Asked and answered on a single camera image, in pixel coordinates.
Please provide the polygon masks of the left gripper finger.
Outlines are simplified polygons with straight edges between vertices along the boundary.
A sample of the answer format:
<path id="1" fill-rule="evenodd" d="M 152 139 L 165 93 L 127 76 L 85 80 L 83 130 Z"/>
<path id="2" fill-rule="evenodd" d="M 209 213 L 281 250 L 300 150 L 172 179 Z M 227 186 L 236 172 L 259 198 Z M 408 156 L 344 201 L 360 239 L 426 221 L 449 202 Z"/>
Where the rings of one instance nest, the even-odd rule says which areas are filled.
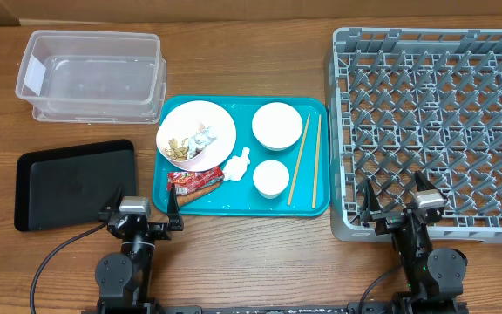
<path id="1" fill-rule="evenodd" d="M 112 196 L 105 201 L 105 204 L 100 209 L 101 213 L 111 213 L 119 208 L 119 205 L 124 197 L 124 185 L 119 184 Z"/>
<path id="2" fill-rule="evenodd" d="M 176 187 L 173 184 L 169 189 L 166 215 L 170 223 L 180 223 L 180 209 L 177 202 Z"/>

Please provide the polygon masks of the white tissue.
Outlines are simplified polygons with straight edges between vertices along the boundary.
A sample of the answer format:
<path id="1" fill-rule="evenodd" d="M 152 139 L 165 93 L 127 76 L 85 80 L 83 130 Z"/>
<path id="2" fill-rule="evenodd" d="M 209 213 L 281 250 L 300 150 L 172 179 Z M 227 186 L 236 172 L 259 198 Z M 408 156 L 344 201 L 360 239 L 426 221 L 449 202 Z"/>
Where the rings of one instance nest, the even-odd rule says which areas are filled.
<path id="1" fill-rule="evenodd" d="M 224 181 L 240 181 L 242 179 L 250 164 L 249 153 L 250 149 L 243 147 L 241 156 L 233 156 L 227 161 L 225 167 L 222 168 Z"/>

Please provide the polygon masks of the pink bowl with food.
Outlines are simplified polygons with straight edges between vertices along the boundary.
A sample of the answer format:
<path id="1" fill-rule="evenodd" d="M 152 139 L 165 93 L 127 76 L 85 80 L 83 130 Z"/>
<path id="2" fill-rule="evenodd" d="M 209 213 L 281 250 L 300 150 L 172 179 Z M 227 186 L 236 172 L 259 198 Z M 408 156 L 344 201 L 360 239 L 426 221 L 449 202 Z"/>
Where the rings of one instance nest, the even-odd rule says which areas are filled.
<path id="1" fill-rule="evenodd" d="M 157 148 L 168 161 L 187 164 L 201 152 L 201 149 L 197 149 L 194 154 L 190 154 L 189 141 L 204 130 L 204 124 L 195 117 L 169 114 L 156 134 Z"/>

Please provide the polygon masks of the large white bowl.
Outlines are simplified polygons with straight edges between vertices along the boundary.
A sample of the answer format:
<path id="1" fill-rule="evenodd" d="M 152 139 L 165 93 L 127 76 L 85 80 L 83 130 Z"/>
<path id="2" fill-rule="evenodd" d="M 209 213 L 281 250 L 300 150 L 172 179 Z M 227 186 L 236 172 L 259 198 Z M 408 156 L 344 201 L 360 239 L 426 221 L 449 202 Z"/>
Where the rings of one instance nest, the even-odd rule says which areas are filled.
<path id="1" fill-rule="evenodd" d="M 294 107 L 282 102 L 261 106 L 252 118 L 255 138 L 272 151 L 291 147 L 299 140 L 302 131 L 302 116 Z"/>

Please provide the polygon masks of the foil ball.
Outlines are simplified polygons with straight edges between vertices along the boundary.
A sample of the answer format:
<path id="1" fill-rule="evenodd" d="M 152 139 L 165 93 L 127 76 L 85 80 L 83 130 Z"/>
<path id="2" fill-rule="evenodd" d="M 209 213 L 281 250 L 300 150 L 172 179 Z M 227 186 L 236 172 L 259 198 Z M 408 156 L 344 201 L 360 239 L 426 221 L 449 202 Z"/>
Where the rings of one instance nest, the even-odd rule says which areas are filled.
<path id="1" fill-rule="evenodd" d="M 192 136 L 187 143 L 187 158 L 192 159 L 217 139 L 213 126 L 208 126 Z"/>

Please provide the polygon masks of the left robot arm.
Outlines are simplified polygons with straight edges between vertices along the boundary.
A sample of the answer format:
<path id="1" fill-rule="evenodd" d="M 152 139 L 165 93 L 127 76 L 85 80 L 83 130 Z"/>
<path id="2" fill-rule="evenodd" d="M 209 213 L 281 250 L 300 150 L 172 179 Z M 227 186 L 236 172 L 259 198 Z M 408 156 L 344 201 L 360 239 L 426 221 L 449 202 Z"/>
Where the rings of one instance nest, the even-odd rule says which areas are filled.
<path id="1" fill-rule="evenodd" d="M 125 196 L 118 187 L 98 212 L 106 230 L 121 241 L 119 252 L 98 262 L 95 280 L 99 286 L 98 313 L 163 313 L 155 298 L 149 297 L 153 255 L 157 241 L 169 241 L 184 222 L 177 195 L 169 191 L 167 222 L 151 222 L 150 201 L 142 196 Z"/>

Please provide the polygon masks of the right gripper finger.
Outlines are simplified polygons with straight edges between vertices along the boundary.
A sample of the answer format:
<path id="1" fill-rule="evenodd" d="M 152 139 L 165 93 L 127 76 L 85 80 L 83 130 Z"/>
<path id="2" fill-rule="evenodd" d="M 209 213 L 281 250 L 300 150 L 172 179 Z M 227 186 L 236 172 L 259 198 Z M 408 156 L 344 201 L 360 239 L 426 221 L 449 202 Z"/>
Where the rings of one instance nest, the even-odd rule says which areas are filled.
<path id="1" fill-rule="evenodd" d="M 414 173 L 414 181 L 418 193 L 437 189 L 420 170 Z"/>
<path id="2" fill-rule="evenodd" d="M 367 178 L 364 184 L 361 214 L 372 214 L 380 211 L 381 206 L 378 202 L 377 195 L 372 187 L 371 180 Z"/>

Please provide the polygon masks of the red snack wrapper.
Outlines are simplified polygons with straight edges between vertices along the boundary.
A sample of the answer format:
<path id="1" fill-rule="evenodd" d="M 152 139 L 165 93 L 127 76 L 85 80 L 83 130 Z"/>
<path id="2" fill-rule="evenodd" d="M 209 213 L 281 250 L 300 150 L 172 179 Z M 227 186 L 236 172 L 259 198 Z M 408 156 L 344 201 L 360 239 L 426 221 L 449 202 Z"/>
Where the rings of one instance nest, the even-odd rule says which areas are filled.
<path id="1" fill-rule="evenodd" d="M 167 175 L 167 190 L 174 188 L 177 195 L 189 195 L 224 179 L 219 166 L 203 172 L 176 171 Z"/>

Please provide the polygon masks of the wooden chopstick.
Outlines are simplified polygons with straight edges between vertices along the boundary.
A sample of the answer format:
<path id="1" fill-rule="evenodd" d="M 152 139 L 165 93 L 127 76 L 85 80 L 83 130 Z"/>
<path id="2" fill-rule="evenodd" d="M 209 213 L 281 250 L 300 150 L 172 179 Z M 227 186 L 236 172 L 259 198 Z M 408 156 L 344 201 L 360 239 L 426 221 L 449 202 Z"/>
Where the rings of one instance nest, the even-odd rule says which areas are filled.
<path id="1" fill-rule="evenodd" d="M 309 122 L 310 122 L 310 114 L 308 115 L 308 117 L 306 119 L 305 127 L 303 128 L 302 139 L 301 139 L 301 142 L 300 142 L 299 152 L 298 152 L 298 155 L 297 155 L 297 158 L 296 158 L 294 174 L 293 174 L 293 177 L 292 177 L 292 182 L 291 182 L 290 191 L 289 191 L 289 195 L 288 195 L 288 202 L 287 202 L 288 206 L 291 205 L 292 200 L 293 200 L 293 196 L 294 196 L 294 192 L 295 192 L 295 185 L 296 185 L 296 182 L 297 182 L 297 176 L 298 176 L 298 173 L 299 173 L 299 169 L 300 169 L 300 165 L 301 165 L 301 160 L 302 160 L 302 152 L 303 152 L 303 148 L 304 148 L 305 141 L 307 139 L 308 130 L 309 130 Z"/>
<path id="2" fill-rule="evenodd" d="M 319 160 L 320 160 L 320 150 L 321 150 L 321 130 L 322 130 L 322 115 L 320 114 L 318 116 L 316 142 L 315 142 L 315 168 L 314 168 L 312 204 L 311 204 L 312 209 L 316 208 L 316 200 L 317 200 L 317 184 L 318 184 Z"/>

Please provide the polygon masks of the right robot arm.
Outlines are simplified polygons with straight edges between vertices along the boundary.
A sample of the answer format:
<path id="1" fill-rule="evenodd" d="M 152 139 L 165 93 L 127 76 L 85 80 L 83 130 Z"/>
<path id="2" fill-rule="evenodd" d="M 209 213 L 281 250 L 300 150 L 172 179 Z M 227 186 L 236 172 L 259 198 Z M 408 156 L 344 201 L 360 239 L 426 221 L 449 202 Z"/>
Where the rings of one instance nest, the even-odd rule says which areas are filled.
<path id="1" fill-rule="evenodd" d="M 374 222 L 378 236 L 389 235 L 400 264 L 378 277 L 362 294 L 357 313 L 466 313 L 463 293 L 468 259 L 458 249 L 434 249 L 428 226 L 439 222 L 446 205 L 445 195 L 420 171 L 414 173 L 417 192 L 412 203 L 400 212 L 382 210 L 370 181 L 364 188 L 360 218 Z M 388 302 L 366 300 L 385 278 L 402 269 L 409 289 L 397 292 Z"/>

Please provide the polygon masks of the small white cup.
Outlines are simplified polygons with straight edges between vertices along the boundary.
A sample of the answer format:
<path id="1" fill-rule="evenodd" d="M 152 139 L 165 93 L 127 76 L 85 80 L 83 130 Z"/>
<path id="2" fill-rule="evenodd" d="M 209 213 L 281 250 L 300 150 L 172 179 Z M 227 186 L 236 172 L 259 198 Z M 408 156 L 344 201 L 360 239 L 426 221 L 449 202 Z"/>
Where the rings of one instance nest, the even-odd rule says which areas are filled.
<path id="1" fill-rule="evenodd" d="M 274 199 L 288 186 L 289 171 L 278 160 L 265 160 L 255 168 L 253 183 L 264 198 Z"/>

